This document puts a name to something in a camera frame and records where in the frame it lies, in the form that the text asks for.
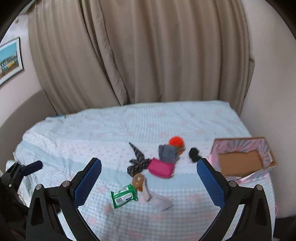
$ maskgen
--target green package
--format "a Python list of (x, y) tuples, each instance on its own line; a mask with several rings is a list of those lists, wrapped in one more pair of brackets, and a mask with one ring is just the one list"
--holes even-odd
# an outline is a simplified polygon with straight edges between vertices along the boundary
[(119, 192), (111, 192), (114, 208), (119, 208), (130, 200), (138, 201), (137, 190), (130, 184), (122, 188)]

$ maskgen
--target curtain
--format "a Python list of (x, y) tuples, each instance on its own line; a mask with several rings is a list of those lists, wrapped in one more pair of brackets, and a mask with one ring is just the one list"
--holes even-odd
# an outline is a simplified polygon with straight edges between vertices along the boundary
[(218, 99), (239, 114), (254, 67), (240, 0), (43, 0), (29, 38), (59, 113)]

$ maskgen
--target pink pouch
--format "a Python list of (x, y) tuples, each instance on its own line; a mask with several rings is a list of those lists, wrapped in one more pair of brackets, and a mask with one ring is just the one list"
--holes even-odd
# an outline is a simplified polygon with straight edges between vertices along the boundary
[(161, 178), (171, 178), (175, 169), (174, 163), (165, 163), (153, 157), (148, 170), (151, 174)]

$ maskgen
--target picture frame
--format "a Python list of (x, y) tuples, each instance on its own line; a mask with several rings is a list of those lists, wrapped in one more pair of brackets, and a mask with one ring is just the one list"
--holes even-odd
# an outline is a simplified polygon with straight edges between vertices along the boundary
[(0, 46), (0, 85), (22, 71), (20, 38), (15, 38)]

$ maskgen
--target metal screw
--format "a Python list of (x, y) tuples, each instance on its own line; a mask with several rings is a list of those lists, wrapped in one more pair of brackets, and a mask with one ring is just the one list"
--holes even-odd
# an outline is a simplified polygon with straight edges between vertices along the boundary
[(231, 187), (235, 187), (237, 185), (237, 183), (235, 182), (235, 181), (230, 181), (229, 182), (229, 186), (231, 186)]
[(69, 181), (64, 181), (63, 183), (62, 183), (62, 186), (65, 188), (65, 187), (67, 187), (67, 186), (69, 186), (70, 185), (70, 182)]
[(256, 188), (261, 191), (263, 189), (263, 187), (261, 185), (256, 185)]
[(36, 185), (36, 187), (35, 187), (36, 190), (40, 190), (41, 188), (42, 188), (42, 184), (38, 184), (38, 185)]

